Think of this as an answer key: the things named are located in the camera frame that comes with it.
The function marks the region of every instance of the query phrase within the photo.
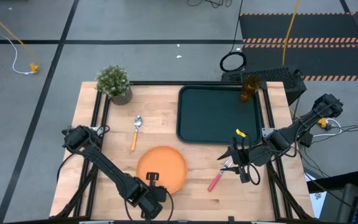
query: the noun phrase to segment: dark green serving tray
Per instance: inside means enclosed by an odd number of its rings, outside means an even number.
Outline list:
[[[177,136],[187,143],[231,144],[238,128],[251,144],[262,139],[258,93],[240,101],[241,87],[186,85],[179,91]]]

